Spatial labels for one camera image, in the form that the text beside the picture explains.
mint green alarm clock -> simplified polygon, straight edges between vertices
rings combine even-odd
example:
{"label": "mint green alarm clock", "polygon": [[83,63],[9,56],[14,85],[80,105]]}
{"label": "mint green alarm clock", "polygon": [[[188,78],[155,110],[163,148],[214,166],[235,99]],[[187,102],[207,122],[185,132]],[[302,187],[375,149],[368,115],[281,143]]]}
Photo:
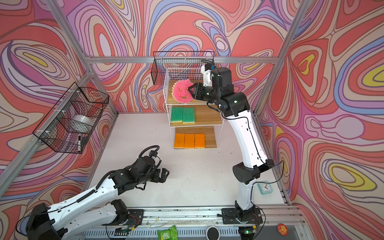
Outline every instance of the mint green alarm clock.
{"label": "mint green alarm clock", "polygon": [[260,193],[263,195],[273,192],[272,186],[267,182],[268,181],[257,183],[257,186],[259,187]]}

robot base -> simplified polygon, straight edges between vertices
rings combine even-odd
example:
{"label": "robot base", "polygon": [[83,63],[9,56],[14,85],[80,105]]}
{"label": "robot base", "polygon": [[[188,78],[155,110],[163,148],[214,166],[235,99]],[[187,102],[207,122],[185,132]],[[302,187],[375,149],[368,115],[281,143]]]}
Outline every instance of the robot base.
{"label": "robot base", "polygon": [[242,210],[235,202],[235,208],[221,209],[224,224],[254,223],[256,226],[263,223],[260,208],[251,207],[248,210]]}

round pink sponge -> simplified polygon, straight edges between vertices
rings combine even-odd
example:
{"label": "round pink sponge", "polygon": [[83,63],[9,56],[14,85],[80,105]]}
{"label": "round pink sponge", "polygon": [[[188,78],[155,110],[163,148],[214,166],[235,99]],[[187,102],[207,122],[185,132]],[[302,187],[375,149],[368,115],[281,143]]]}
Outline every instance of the round pink sponge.
{"label": "round pink sponge", "polygon": [[189,103],[193,97],[188,92],[188,88],[192,85],[193,83],[189,79],[177,81],[172,87],[172,97],[179,103]]}

red circular coaster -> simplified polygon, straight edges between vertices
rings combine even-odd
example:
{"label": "red circular coaster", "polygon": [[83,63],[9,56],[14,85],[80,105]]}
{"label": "red circular coaster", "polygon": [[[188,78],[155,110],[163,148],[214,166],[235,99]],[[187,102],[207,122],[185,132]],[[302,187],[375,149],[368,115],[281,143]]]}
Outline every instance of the red circular coaster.
{"label": "red circular coaster", "polygon": [[283,236],[287,236],[288,235],[288,228],[284,224],[282,224],[282,223],[277,225],[277,230]]}

green snack package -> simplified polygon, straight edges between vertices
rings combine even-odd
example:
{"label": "green snack package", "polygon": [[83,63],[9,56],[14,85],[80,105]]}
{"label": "green snack package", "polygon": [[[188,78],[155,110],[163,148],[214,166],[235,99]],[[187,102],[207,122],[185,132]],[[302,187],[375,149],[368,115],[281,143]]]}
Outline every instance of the green snack package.
{"label": "green snack package", "polygon": [[177,230],[176,226],[173,225],[170,229],[158,231],[157,235],[159,237],[159,240],[177,240]]}

